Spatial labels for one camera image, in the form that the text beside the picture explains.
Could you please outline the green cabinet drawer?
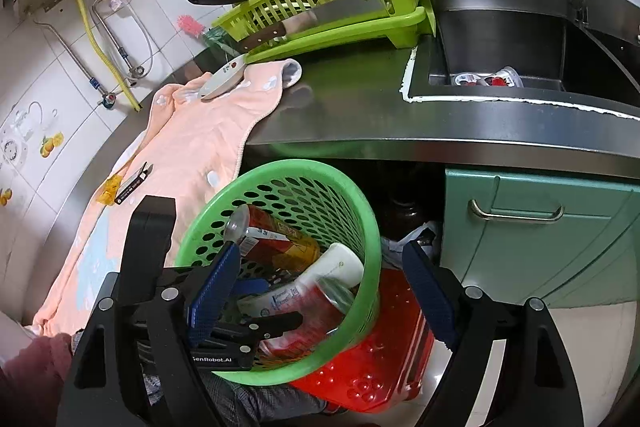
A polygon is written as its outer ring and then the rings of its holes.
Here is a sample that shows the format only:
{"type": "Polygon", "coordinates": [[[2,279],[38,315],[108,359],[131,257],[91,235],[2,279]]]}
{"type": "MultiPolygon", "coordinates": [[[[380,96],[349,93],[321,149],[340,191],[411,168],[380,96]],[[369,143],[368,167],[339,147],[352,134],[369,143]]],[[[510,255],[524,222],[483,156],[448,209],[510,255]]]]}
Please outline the green cabinet drawer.
{"type": "Polygon", "coordinates": [[[639,216],[636,184],[448,169],[442,265],[497,301],[547,297],[639,216]]]}

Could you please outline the red lion plastic cup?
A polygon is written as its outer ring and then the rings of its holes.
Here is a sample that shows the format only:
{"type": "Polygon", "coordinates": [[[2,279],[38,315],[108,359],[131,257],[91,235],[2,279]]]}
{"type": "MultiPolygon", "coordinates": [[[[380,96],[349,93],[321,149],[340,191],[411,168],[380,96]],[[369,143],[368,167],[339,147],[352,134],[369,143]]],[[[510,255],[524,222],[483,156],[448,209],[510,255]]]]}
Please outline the red lion plastic cup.
{"type": "Polygon", "coordinates": [[[264,340],[260,350],[267,360],[290,361],[316,350],[340,326],[355,301],[354,293],[332,277],[319,277],[303,290],[286,312],[298,312],[303,321],[297,329],[264,340]]]}

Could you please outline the white blue milk carton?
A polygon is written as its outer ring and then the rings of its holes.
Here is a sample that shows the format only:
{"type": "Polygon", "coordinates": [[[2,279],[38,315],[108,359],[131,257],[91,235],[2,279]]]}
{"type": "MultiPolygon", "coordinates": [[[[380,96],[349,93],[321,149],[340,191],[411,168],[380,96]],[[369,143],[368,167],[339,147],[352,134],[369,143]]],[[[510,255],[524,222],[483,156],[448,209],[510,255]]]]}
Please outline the white blue milk carton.
{"type": "Polygon", "coordinates": [[[294,283],[270,289],[263,294],[247,296],[236,302],[239,311],[248,317],[271,317],[294,307],[300,292],[294,283]]]}

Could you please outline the white ceramic plate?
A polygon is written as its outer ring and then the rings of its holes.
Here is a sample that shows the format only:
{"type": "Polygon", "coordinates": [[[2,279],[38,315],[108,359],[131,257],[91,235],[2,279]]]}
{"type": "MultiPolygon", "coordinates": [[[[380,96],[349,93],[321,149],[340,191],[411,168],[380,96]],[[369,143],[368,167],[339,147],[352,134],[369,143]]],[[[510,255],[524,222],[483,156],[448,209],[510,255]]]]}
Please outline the white ceramic plate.
{"type": "Polygon", "coordinates": [[[211,75],[209,80],[205,81],[200,91],[198,91],[198,97],[201,101],[208,101],[227,93],[242,81],[245,69],[245,54],[232,58],[227,64],[221,66],[215,74],[211,75]]]}

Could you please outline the white paper cup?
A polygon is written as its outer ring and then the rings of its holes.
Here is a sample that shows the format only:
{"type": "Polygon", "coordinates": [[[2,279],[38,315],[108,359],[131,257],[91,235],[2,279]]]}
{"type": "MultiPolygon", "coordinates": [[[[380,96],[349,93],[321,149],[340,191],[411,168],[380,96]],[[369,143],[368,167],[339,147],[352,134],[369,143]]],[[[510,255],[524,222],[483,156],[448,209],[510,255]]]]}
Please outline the white paper cup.
{"type": "Polygon", "coordinates": [[[361,283],[363,272],[363,262],[350,248],[342,243],[333,243],[296,277],[295,284],[309,287],[320,277],[329,277],[347,288],[353,288],[361,283]]]}

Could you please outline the pink bottle brush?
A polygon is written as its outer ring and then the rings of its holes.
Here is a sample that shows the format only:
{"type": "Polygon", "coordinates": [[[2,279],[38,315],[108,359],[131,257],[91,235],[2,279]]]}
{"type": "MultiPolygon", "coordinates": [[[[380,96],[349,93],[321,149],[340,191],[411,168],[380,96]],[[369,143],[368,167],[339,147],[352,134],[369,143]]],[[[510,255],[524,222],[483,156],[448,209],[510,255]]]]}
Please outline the pink bottle brush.
{"type": "Polygon", "coordinates": [[[205,26],[190,15],[180,15],[177,18],[177,24],[188,36],[200,39],[211,49],[218,50],[230,57],[241,54],[238,50],[238,44],[224,28],[205,26]]]}

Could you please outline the peach pink towel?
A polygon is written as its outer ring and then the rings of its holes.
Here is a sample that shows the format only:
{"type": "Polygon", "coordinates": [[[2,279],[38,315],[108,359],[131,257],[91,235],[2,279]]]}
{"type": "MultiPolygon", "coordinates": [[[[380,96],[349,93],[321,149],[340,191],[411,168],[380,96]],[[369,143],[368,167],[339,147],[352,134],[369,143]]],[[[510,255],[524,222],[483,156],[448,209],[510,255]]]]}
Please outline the peach pink towel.
{"type": "Polygon", "coordinates": [[[198,91],[208,72],[180,86],[166,84],[154,96],[148,124],[114,165],[111,175],[130,179],[143,166],[149,176],[125,202],[107,206],[98,187],[81,217],[64,265],[30,330],[39,336],[73,334],[88,322],[107,273],[122,260],[132,213],[145,196],[176,203],[176,223],[165,263],[176,263],[183,236],[208,202],[239,174],[245,143],[259,121],[279,105],[302,66],[285,61],[247,66],[230,91],[203,101],[198,91]]]}

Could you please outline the red plastic stool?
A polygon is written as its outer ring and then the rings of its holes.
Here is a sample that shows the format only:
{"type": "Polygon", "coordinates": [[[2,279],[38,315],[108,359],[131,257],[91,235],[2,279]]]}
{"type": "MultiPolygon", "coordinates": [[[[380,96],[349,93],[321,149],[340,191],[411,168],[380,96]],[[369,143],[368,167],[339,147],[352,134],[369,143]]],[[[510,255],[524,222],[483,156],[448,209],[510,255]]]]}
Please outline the red plastic stool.
{"type": "Polygon", "coordinates": [[[292,385],[338,407],[377,414],[416,398],[434,336],[404,273],[384,269],[380,311],[361,343],[292,385]]]}

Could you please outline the black cigarette box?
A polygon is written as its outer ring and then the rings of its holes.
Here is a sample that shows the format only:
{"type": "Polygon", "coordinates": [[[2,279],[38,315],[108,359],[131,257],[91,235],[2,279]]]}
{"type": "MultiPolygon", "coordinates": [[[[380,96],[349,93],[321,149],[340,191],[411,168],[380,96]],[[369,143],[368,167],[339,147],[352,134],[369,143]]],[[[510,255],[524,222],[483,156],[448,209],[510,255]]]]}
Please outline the black cigarette box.
{"type": "Polygon", "coordinates": [[[153,165],[145,162],[134,174],[119,185],[114,203],[122,205],[123,202],[145,181],[153,170],[153,165]]]}

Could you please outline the amber tea bottle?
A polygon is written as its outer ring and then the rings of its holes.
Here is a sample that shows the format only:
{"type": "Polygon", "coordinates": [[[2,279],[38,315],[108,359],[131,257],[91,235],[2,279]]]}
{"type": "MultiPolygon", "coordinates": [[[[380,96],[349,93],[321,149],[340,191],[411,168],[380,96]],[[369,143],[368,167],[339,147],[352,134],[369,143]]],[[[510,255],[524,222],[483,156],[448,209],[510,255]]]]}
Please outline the amber tea bottle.
{"type": "Polygon", "coordinates": [[[235,243],[247,261],[291,273],[304,272],[321,255],[311,236],[254,205],[244,204],[232,213],[224,241],[235,243]]]}

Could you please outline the green mesh trash basket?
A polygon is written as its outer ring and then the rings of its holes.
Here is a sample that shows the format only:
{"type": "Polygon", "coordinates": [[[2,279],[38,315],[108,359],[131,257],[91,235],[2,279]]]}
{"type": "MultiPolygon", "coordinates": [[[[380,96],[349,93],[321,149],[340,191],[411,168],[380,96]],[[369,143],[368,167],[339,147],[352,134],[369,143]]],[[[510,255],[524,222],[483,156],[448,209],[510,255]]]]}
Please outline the green mesh trash basket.
{"type": "Polygon", "coordinates": [[[250,386],[290,383],[361,343],[378,319],[378,283],[382,267],[380,233],[375,215],[356,183],[320,161],[271,161],[236,178],[202,209],[181,239],[176,267],[208,265],[222,247],[222,226],[233,210],[255,204],[273,217],[309,234],[322,248],[342,243],[363,263],[355,302],[328,340],[291,363],[256,363],[249,371],[218,371],[227,381],[250,386]]]}

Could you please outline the lime green dish rack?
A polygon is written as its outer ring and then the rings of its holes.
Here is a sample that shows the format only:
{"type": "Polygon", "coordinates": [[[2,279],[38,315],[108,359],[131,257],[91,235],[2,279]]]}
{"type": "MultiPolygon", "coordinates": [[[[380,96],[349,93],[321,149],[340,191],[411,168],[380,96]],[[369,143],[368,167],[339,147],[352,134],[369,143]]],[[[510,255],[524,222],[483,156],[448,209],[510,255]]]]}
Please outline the lime green dish rack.
{"type": "Polygon", "coordinates": [[[409,49],[436,17],[431,0],[247,0],[213,26],[252,64],[381,38],[409,49]]]}

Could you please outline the yellow plastic wrapper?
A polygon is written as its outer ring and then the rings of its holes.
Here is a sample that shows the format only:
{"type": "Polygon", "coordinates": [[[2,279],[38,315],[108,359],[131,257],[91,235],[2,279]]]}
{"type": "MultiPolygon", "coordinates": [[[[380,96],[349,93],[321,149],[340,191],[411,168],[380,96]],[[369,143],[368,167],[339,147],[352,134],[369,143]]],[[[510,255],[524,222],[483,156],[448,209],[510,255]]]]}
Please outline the yellow plastic wrapper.
{"type": "Polygon", "coordinates": [[[114,205],[120,184],[122,184],[122,176],[119,174],[110,176],[99,189],[96,201],[104,206],[114,205]]]}

